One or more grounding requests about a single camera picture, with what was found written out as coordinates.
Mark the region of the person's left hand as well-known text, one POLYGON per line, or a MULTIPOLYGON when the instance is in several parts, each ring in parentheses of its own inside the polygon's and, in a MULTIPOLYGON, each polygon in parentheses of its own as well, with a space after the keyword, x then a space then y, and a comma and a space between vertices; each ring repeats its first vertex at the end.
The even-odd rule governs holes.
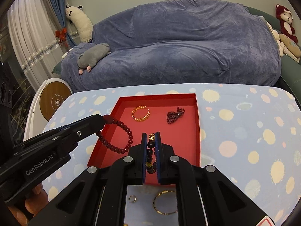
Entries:
MULTIPOLYGON (((48 203, 49 197, 44 190, 42 183, 40 183, 28 195, 27 199, 24 201, 24 207, 26 212, 35 217, 48 203)), ((10 206, 8 209, 20 225, 28 225, 30 220, 26 217, 23 211, 20 210, 20 208, 10 206)))

